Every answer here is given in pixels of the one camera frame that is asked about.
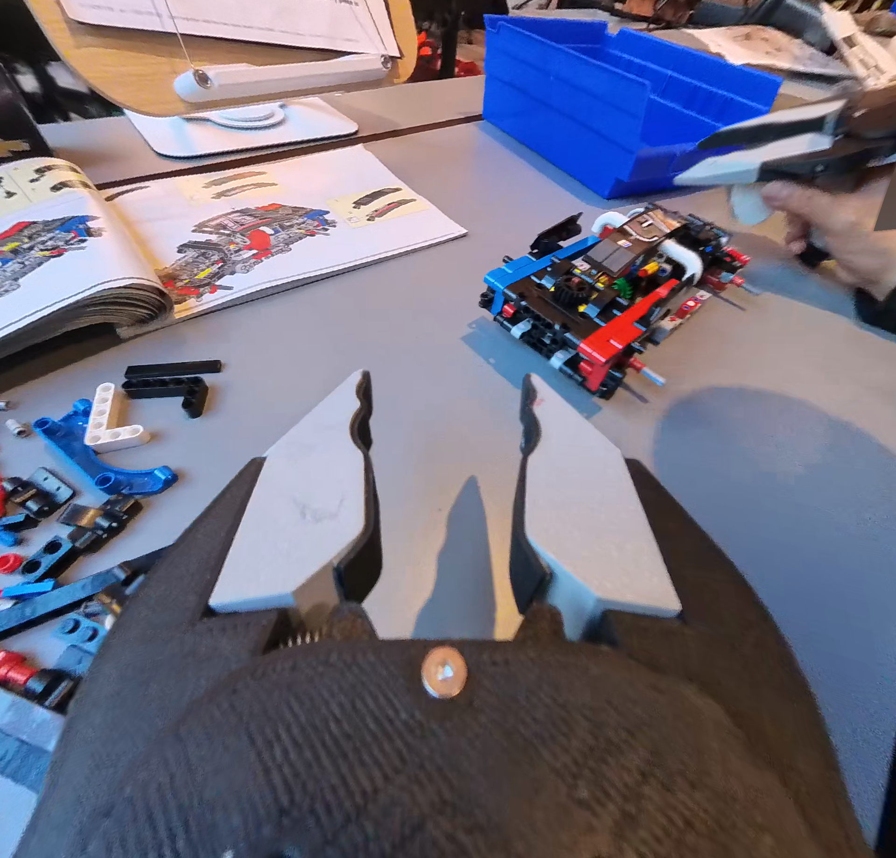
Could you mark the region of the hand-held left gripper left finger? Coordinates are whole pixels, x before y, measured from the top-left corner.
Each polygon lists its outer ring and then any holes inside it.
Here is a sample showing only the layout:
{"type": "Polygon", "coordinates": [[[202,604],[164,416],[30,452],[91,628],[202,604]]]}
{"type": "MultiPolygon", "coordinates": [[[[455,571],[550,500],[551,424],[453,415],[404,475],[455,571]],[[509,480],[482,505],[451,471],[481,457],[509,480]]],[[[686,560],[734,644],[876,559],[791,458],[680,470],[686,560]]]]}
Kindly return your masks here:
{"type": "Polygon", "coordinates": [[[371,375],[355,371],[265,453],[211,610],[364,603],[383,569],[372,414],[371,375]]]}

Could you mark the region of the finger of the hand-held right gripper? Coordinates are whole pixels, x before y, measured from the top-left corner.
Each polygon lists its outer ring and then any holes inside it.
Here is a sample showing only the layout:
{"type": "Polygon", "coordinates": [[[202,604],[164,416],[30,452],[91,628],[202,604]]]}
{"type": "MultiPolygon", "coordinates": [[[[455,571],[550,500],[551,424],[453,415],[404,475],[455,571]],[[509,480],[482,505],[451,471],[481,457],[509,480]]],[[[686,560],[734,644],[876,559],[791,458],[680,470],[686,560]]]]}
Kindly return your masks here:
{"type": "Polygon", "coordinates": [[[700,140],[701,150],[764,146],[804,134],[836,132],[848,99],[811,102],[723,127],[700,140]]]}
{"type": "Polygon", "coordinates": [[[801,180],[824,169],[835,143],[831,135],[804,134],[760,146],[713,155],[678,173],[677,188],[750,185],[772,180],[801,180]]]}

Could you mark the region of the toy brick car assembly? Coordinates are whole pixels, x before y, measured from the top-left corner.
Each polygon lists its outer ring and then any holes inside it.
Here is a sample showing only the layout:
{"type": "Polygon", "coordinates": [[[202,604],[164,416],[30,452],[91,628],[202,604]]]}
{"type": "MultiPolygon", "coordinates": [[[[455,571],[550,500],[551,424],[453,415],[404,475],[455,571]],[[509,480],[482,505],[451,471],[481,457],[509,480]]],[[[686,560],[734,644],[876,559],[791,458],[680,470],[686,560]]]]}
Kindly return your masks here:
{"type": "Polygon", "coordinates": [[[484,276],[479,307],[512,338],[599,399],[629,373],[665,380],[643,360],[713,296],[745,281],[750,257],[695,214],[649,203],[601,214],[588,235],[574,214],[484,276]]]}

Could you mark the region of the person's right forearm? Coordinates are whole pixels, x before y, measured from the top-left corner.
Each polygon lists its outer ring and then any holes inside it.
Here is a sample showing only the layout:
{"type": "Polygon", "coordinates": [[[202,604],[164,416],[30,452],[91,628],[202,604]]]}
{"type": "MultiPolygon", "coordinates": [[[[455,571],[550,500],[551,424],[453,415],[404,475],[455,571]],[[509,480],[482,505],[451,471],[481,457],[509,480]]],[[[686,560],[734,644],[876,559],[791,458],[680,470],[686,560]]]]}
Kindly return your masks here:
{"type": "Polygon", "coordinates": [[[895,289],[884,298],[877,299],[871,292],[855,289],[853,296],[855,315],[862,325],[888,336],[895,336],[895,289]]]}

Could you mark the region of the grey desk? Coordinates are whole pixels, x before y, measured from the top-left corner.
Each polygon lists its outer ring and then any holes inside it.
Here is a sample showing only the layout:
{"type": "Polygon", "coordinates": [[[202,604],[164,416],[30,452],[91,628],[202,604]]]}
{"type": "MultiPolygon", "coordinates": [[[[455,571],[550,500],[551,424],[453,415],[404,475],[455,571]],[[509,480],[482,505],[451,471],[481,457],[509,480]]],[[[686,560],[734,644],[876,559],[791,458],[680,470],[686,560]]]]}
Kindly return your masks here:
{"type": "Polygon", "coordinates": [[[605,202],[476,121],[482,80],[333,100],[363,143],[467,236],[119,344],[95,330],[8,364],[12,416],[59,416],[131,364],[220,359],[206,415],[136,402],[150,444],[114,459],[180,475],[75,580],[173,541],[252,457],[352,371],[373,381],[385,565],[365,605],[389,638],[504,639],[520,386],[543,377],[640,460],[736,563],[790,640],[823,710],[868,843],[894,740],[894,341],[836,284],[792,265],[776,218],[735,243],[729,290],[654,351],[656,387],[590,399],[477,305],[482,278],[544,228],[605,202]]]}

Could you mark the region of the person's right hand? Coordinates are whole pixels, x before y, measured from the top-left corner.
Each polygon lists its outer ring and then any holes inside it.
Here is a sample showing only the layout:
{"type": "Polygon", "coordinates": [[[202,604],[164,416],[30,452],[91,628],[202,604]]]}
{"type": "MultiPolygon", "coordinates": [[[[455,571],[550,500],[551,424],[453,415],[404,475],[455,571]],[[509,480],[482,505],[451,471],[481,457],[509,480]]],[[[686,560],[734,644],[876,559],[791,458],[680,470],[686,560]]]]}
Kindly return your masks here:
{"type": "Polygon", "coordinates": [[[784,243],[797,256],[810,240],[823,243],[834,260],[826,268],[831,279],[868,292],[882,301],[895,287],[894,231],[876,231],[889,180],[868,180],[848,194],[828,192],[794,182],[775,181],[763,187],[763,202],[786,216],[784,243]]]}

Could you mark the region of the black angled toy beam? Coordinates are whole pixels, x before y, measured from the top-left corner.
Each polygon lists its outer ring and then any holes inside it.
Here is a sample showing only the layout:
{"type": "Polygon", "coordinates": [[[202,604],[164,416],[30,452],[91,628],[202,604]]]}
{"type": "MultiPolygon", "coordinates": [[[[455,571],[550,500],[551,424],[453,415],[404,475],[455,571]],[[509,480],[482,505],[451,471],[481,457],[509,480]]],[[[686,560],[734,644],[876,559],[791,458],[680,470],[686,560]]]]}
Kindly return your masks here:
{"type": "Polygon", "coordinates": [[[199,376],[126,380],[121,389],[131,400],[179,399],[187,418],[203,416],[209,388],[199,376]]]}

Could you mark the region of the blue storage bin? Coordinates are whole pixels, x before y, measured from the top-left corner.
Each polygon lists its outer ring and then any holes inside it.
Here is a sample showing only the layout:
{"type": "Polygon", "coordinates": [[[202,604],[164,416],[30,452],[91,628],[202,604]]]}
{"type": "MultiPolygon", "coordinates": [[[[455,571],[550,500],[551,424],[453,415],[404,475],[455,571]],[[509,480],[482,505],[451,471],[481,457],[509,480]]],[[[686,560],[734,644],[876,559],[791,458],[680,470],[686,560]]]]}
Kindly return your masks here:
{"type": "Polygon", "coordinates": [[[508,15],[486,17],[485,77],[484,120],[605,199],[670,190],[782,85],[632,28],[508,15]]]}

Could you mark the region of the black flat toy strip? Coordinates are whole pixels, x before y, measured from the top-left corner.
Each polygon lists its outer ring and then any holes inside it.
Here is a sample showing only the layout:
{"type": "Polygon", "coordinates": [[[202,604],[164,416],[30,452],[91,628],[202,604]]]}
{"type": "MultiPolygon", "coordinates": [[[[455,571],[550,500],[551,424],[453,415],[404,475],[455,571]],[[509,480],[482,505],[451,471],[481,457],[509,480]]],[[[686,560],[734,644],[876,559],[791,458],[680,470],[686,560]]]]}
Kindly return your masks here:
{"type": "Polygon", "coordinates": [[[126,368],[125,380],[201,378],[221,371],[219,359],[133,364],[126,368]]]}

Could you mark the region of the white angled toy beam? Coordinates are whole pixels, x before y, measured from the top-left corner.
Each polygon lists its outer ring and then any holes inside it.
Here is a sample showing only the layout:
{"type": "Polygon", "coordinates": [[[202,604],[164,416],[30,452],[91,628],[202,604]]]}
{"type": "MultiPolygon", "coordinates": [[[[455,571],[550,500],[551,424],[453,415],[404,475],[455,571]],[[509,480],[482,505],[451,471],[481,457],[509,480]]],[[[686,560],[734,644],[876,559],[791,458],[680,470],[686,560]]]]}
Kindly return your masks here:
{"type": "Polygon", "coordinates": [[[151,434],[126,420],[128,401],[124,391],[112,382],[97,386],[84,434],[84,444],[96,454],[141,447],[151,434]]]}

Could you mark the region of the pile of loose toy pieces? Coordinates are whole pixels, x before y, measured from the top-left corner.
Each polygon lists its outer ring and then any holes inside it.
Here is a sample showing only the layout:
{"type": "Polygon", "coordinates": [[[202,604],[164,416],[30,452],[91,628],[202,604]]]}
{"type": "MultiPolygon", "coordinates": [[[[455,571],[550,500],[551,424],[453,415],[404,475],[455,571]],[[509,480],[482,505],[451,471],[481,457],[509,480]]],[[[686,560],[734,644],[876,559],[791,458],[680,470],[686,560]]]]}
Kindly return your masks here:
{"type": "Polygon", "coordinates": [[[73,490],[46,468],[27,479],[7,479],[3,489],[7,500],[21,508],[21,521],[39,522],[57,514],[65,532],[21,562],[16,570],[21,583],[2,587],[2,599],[13,602],[2,610],[2,640],[61,619],[57,633],[78,657],[61,667],[42,668],[20,653],[2,650],[2,689],[62,713],[106,635],[101,616],[118,615],[154,557],[123,562],[70,584],[62,584],[61,575],[121,534],[140,514],[141,499],[153,496],[103,493],[105,500],[97,506],[74,504],[73,490]]]}

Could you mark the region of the open instruction booklet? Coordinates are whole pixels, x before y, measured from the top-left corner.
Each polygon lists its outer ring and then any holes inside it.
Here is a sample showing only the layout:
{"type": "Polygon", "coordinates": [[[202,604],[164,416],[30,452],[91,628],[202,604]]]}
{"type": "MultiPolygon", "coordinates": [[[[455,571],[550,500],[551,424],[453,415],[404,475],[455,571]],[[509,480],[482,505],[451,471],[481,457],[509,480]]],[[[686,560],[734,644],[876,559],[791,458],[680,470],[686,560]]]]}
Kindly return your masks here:
{"type": "Polygon", "coordinates": [[[2,165],[1,357],[84,327],[140,334],[462,238],[362,146],[99,190],[2,165]]]}

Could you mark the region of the grey toy plate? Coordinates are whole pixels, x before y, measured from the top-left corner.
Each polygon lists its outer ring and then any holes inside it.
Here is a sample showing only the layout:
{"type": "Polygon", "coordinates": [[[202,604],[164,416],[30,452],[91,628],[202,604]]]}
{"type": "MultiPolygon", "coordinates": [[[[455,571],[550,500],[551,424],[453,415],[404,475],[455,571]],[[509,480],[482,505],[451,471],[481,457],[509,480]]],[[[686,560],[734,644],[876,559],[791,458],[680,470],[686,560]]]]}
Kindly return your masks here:
{"type": "Polygon", "coordinates": [[[1,690],[1,776],[38,795],[65,715],[1,690]]]}

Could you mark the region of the brick building instruction sheet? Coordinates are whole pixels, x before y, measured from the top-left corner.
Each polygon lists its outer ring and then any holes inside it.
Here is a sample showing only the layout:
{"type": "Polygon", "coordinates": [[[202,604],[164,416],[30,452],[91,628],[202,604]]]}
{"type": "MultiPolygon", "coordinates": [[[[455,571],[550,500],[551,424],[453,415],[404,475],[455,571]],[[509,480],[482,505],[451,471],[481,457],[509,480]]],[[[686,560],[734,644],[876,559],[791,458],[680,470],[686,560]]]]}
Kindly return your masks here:
{"type": "Polygon", "coordinates": [[[60,0],[79,23],[399,57],[385,0],[60,0]]]}

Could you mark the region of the blue curved toy frame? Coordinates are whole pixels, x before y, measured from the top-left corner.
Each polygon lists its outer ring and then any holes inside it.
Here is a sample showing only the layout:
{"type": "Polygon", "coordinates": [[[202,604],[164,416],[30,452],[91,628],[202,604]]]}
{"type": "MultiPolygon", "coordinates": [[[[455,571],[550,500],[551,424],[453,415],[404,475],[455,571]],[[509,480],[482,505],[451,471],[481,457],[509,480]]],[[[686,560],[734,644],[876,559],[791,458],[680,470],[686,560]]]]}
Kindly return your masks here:
{"type": "Polygon", "coordinates": [[[73,402],[72,409],[59,419],[40,417],[32,427],[90,479],[98,491],[107,496],[154,496],[169,490],[179,481],[178,474],[166,465],[129,470],[103,462],[97,452],[84,443],[91,410],[92,401],[81,398],[73,402]]]}

